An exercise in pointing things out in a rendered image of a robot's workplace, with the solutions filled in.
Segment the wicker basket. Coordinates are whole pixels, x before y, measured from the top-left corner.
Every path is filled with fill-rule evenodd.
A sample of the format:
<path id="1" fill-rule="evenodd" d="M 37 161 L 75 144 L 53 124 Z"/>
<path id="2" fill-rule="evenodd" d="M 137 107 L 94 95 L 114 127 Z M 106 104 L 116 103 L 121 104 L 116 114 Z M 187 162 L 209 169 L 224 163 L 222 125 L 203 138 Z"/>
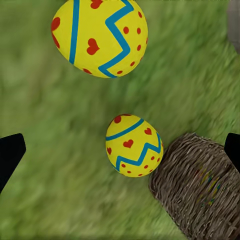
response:
<path id="1" fill-rule="evenodd" d="M 188 240 L 240 240 L 240 173 L 224 147 L 187 133 L 150 176 L 148 189 Z"/>

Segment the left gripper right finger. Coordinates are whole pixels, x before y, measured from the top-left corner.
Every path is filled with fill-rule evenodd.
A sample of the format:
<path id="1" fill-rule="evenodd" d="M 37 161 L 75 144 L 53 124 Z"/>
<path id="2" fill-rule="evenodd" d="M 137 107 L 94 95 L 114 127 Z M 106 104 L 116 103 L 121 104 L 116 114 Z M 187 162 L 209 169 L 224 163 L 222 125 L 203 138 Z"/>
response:
<path id="1" fill-rule="evenodd" d="M 224 151 L 240 173 L 240 135 L 229 133 L 225 141 Z"/>

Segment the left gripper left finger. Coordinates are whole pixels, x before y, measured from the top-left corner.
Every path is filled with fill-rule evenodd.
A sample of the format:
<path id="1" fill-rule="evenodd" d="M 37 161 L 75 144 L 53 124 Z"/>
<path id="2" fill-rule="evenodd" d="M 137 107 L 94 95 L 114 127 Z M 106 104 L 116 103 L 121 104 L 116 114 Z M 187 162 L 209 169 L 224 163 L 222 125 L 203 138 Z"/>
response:
<path id="1" fill-rule="evenodd" d="M 0 193 L 26 152 L 21 133 L 0 138 Z"/>

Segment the easter egg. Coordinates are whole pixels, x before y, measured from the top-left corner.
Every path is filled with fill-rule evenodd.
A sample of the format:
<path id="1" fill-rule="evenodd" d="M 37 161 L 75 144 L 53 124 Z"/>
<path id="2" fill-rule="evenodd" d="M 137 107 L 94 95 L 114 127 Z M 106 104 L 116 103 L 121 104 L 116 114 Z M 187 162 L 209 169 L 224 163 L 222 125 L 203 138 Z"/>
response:
<path id="1" fill-rule="evenodd" d="M 131 178 L 155 171 L 164 152 L 157 131 L 145 120 L 131 114 L 118 115 L 111 121 L 105 147 L 112 166 Z"/>
<path id="2" fill-rule="evenodd" d="M 51 35 L 60 53 L 78 69 L 118 78 L 143 58 L 148 26 L 134 0 L 69 0 L 54 15 Z"/>

